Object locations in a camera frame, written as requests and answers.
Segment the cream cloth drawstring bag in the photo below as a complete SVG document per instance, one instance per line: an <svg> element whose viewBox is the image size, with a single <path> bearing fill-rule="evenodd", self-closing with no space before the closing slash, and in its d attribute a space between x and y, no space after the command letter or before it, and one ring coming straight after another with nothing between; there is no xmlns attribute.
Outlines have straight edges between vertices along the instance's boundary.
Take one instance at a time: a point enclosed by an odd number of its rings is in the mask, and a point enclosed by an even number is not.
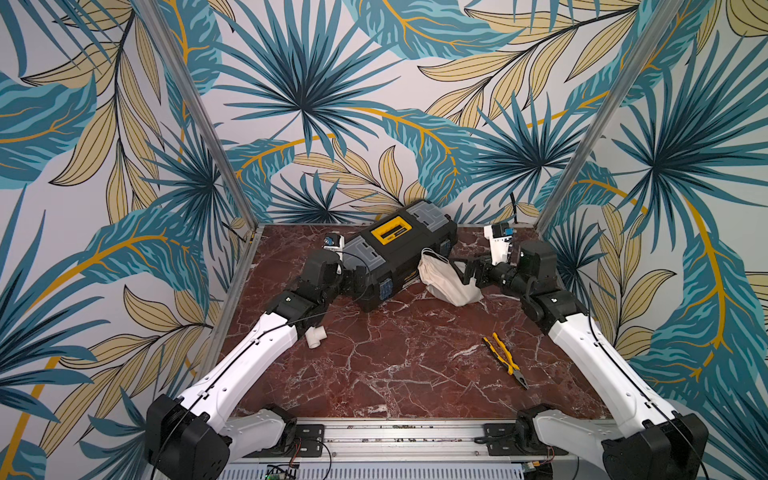
<svg viewBox="0 0 768 480"><path fill-rule="evenodd" d="M448 259L431 248L421 251L417 269L420 281L427 290L444 302L462 307L483 299L481 290L473 280L464 284Z"/></svg>

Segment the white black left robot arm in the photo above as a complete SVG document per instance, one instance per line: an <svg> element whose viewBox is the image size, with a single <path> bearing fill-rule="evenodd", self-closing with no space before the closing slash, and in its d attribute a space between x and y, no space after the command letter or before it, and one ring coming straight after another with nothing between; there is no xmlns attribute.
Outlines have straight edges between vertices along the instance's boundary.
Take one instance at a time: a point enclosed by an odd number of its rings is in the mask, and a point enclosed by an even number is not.
<svg viewBox="0 0 768 480"><path fill-rule="evenodd" d="M289 430L277 407L243 420L231 415L270 365L299 340L320 332L339 296L361 298L370 267L342 250L314 250L301 274L273 300L246 337L203 378L176 397L163 394L147 410L145 455L153 474L216 479L226 466L276 447Z"/></svg>

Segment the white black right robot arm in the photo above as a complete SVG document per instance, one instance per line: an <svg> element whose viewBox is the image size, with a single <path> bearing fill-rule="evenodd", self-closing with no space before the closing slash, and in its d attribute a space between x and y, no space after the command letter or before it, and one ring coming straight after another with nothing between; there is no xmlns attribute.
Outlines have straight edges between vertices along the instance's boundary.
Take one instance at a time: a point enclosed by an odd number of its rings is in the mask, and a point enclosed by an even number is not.
<svg viewBox="0 0 768 480"><path fill-rule="evenodd" d="M526 316L589 381L614 422L599 426L537 407L528 421L539 443L565 450L611 479L708 477L705 423L680 413L618 353L588 308L561 287L557 253L549 243L524 241L515 263L484 255L462 261L456 272L465 284L493 285L519 300Z"/></svg>

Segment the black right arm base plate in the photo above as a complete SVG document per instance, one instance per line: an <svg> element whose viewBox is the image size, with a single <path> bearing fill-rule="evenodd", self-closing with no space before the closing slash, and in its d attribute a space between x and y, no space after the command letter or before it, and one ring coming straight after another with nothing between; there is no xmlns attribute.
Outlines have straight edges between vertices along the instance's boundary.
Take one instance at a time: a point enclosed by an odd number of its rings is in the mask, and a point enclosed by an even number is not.
<svg viewBox="0 0 768 480"><path fill-rule="evenodd" d="M530 425L527 422L486 423L482 429L483 434L474 441L485 445L490 456L514 456L535 452L530 440Z"/></svg>

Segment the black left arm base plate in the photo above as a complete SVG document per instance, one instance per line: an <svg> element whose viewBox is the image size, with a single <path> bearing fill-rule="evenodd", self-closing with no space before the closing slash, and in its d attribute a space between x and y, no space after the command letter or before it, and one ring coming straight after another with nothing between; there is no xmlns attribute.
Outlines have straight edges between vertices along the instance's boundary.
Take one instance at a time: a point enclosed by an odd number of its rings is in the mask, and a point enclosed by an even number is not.
<svg viewBox="0 0 768 480"><path fill-rule="evenodd" d="M291 440L281 439L277 446L249 455L250 458L320 458L325 452L324 424L298 424Z"/></svg>

